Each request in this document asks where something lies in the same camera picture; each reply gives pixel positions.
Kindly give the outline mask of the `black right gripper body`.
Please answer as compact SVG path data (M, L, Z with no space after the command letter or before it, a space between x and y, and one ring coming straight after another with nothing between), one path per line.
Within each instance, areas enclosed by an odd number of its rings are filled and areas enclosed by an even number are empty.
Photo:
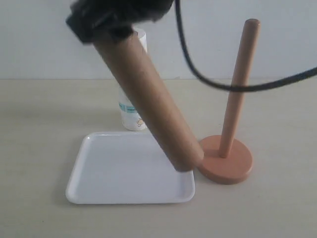
M133 34L132 25L162 19L172 4L172 0L77 0L65 22L83 44L103 35L121 41Z

